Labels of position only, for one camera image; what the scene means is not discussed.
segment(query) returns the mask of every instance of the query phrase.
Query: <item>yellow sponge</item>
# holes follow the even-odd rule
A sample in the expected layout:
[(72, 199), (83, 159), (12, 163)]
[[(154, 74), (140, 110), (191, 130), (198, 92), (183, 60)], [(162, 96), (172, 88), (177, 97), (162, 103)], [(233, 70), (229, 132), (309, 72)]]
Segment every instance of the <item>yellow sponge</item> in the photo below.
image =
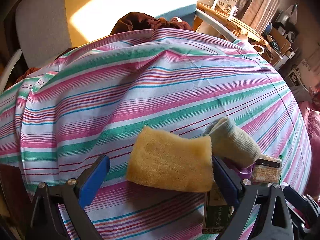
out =
[(127, 168), (128, 181), (162, 189), (210, 191), (213, 183), (210, 136), (185, 139), (145, 126)]

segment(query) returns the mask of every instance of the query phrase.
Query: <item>tape roll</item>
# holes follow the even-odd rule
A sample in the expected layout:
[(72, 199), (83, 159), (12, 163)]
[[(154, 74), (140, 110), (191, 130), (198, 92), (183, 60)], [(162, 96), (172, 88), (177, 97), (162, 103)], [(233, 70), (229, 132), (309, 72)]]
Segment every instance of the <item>tape roll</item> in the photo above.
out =
[(289, 31), (287, 39), (290, 41), (290, 43), (293, 43), (296, 40), (295, 33), (293, 31)]
[(263, 54), (264, 53), (264, 47), (258, 45), (258, 44), (253, 44), (252, 47), (259, 47), (261, 49), (261, 52), (258, 52), (256, 49), (254, 49), (258, 54)]

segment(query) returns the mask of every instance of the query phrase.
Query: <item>product package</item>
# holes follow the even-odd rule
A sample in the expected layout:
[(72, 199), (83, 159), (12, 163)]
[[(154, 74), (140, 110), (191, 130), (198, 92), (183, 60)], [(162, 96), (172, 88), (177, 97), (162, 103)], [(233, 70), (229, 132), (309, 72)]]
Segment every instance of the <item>product package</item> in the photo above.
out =
[(279, 183), (281, 169), (282, 160), (260, 154), (252, 171), (252, 181)]
[(203, 234), (218, 234), (227, 226), (234, 208), (227, 205), (218, 185), (213, 183), (204, 198)]
[(212, 8), (226, 15), (230, 15), (236, 2), (237, 0), (214, 0)]

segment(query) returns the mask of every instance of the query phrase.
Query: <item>black clamp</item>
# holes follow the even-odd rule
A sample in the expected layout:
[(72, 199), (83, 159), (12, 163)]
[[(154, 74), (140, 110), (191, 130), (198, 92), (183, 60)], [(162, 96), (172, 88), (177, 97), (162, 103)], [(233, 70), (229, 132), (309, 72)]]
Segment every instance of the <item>black clamp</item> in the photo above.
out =
[(252, 185), (248, 179), (241, 180), (235, 171), (229, 169), (218, 157), (213, 157), (214, 179), (228, 205), (235, 208), (228, 226), (218, 235), (219, 240), (238, 240), (245, 229), (252, 208), (260, 204), (257, 219), (248, 239), (254, 240), (309, 240), (311, 231), (303, 225), (304, 221), (292, 209), (286, 199), (306, 216), (310, 226), (319, 222), (320, 208), (311, 197), (300, 196), (292, 187), (282, 191), (278, 183), (270, 187)]
[(63, 185), (50, 187), (45, 182), (39, 183), (32, 202), (33, 213), (26, 240), (70, 239), (58, 208), (59, 203), (65, 205), (81, 240), (102, 240), (83, 208), (91, 204), (109, 169), (110, 160), (102, 155), (78, 179), (69, 179)]

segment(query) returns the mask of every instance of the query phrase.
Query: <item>gray cushion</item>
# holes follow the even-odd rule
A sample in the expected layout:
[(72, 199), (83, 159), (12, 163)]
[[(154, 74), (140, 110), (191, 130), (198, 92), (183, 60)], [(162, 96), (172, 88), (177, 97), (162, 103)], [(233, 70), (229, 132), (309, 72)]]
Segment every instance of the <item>gray cushion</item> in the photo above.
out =
[(29, 68), (42, 67), (72, 47), (64, 0), (22, 0), (16, 27)]

